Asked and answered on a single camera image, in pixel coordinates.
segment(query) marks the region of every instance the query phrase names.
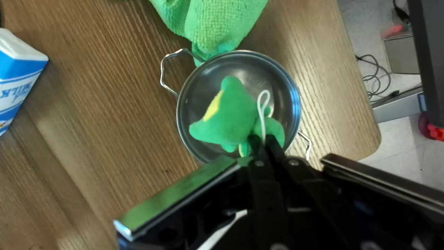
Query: green towel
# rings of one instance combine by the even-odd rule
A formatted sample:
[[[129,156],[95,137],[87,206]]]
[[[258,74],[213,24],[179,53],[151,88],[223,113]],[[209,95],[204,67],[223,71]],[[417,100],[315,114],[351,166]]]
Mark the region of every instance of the green towel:
[[[151,5],[173,34],[191,42],[194,55],[208,60],[240,45],[266,0],[151,0]]]

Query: wood grain surface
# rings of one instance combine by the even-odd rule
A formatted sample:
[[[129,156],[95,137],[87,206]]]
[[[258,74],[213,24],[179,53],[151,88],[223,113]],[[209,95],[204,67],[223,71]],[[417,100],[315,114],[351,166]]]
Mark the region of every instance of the wood grain surface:
[[[2,0],[4,27],[51,63],[0,139],[0,250],[115,249],[111,221],[198,166],[158,87],[188,48],[138,0]],[[304,106],[311,163],[372,155],[380,135],[334,0],[269,0],[241,45],[280,62]],[[191,60],[172,64],[176,89]],[[299,155],[295,139],[288,155]]]

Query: white cable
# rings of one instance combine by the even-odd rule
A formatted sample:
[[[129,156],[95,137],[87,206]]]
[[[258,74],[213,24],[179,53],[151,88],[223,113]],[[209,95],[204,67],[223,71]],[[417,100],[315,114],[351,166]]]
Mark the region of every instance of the white cable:
[[[270,99],[270,94],[269,91],[262,91],[258,96],[258,102],[256,102],[256,107],[258,107],[258,113],[259,113],[259,121],[261,121],[261,130],[262,130],[262,142],[265,144],[265,138],[266,138],[266,128],[265,128],[265,109],[269,105],[269,99]]]

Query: wire handle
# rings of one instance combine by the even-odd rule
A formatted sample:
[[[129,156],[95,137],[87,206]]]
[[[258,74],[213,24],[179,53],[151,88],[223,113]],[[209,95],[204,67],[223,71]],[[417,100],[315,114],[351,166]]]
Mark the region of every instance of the wire handle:
[[[297,135],[301,137],[306,142],[304,159],[308,162],[311,157],[311,146],[312,146],[311,139],[302,132],[298,132]]]
[[[165,55],[165,57],[161,60],[161,77],[159,77],[159,81],[158,81],[158,82],[159,82],[159,85],[161,85],[163,89],[166,89],[169,94],[175,95],[175,98],[177,98],[179,94],[177,94],[176,91],[173,91],[170,87],[168,87],[168,85],[165,84],[165,81],[163,81],[163,78],[165,78],[165,69],[166,69],[166,67],[165,67],[165,62],[169,60],[169,59],[175,59],[175,57],[177,57],[177,56],[180,56],[180,55],[188,55],[188,56],[197,59],[198,62],[204,62],[204,60],[200,59],[198,56],[193,55],[188,49],[180,49],[180,50],[176,50],[176,52],[173,52],[173,53]]]

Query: white floor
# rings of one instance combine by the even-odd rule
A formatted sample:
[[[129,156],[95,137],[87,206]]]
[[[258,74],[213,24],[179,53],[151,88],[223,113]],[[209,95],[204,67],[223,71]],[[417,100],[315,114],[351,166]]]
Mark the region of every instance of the white floor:
[[[394,24],[391,0],[338,0],[355,55],[373,55],[390,71],[381,34]],[[362,75],[374,70],[359,63]],[[420,84],[419,75],[392,75],[387,94]],[[417,116],[378,124],[381,145],[362,160],[376,169],[444,191],[444,144],[423,138]]]

